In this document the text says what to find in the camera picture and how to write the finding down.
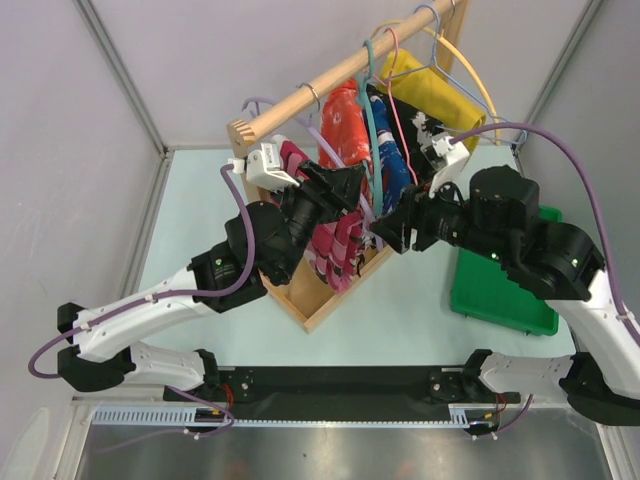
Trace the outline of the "pink camouflage trousers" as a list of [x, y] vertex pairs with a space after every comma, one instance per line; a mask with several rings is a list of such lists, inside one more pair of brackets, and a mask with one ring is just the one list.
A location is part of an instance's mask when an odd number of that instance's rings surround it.
[[[307, 180], [300, 170], [305, 162], [315, 165], [309, 156], [284, 135], [271, 137], [282, 160], [284, 170], [291, 177]], [[317, 277], [335, 293], [346, 292], [355, 276], [362, 244], [364, 214], [360, 207], [332, 223], [318, 225], [305, 251], [305, 258]]]

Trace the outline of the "purple hanger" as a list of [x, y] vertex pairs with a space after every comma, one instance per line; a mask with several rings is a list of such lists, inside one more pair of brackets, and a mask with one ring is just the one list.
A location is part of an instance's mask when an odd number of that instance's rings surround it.
[[[253, 103], [256, 105], [256, 113], [252, 115], [253, 118], [260, 115], [260, 107], [259, 107], [260, 104], [267, 104], [269, 106], [273, 106], [275, 104], [273, 100], [265, 97], [249, 97], [243, 101], [241, 110], [244, 111], [245, 109], [247, 109], [250, 103]], [[298, 123], [300, 126], [302, 126], [304, 129], [307, 130], [307, 132], [315, 139], [316, 143], [320, 146], [321, 150], [330, 157], [330, 159], [333, 161], [333, 163], [337, 167], [343, 168], [345, 166], [344, 162], [340, 159], [340, 157], [335, 152], [335, 150], [329, 145], [327, 140], [312, 125], [311, 120], [303, 119], [300, 115], [294, 115], [292, 119], [296, 123]], [[369, 202], [367, 201], [367, 199], [363, 194], [360, 195], [359, 206], [364, 216], [365, 233], [373, 238], [375, 248], [377, 250], [382, 250], [384, 248], [383, 240], [369, 230], [369, 226], [373, 222], [375, 217], [374, 217], [373, 210], [369, 205]]]

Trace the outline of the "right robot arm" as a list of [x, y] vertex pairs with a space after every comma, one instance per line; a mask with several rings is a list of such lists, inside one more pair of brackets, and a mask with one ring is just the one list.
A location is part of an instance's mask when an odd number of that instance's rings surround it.
[[477, 350], [461, 376], [473, 401], [491, 394], [560, 398], [608, 426], [639, 424], [639, 332], [614, 309], [605, 260], [581, 228], [541, 218], [539, 186], [508, 166], [470, 179], [470, 196], [410, 186], [372, 231], [399, 254], [438, 241], [498, 263], [507, 278], [555, 310], [584, 349], [557, 358]]

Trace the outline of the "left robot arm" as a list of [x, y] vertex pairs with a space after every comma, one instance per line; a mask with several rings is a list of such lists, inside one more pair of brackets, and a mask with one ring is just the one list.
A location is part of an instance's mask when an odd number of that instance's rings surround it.
[[356, 209], [363, 167], [327, 169], [305, 160], [298, 171], [279, 203], [240, 202], [238, 216], [224, 225], [225, 240], [157, 286], [94, 309], [60, 306], [58, 330], [69, 344], [57, 354], [58, 375], [80, 392], [140, 383], [214, 397], [221, 376], [212, 353], [174, 352], [144, 340], [288, 284], [314, 230]]

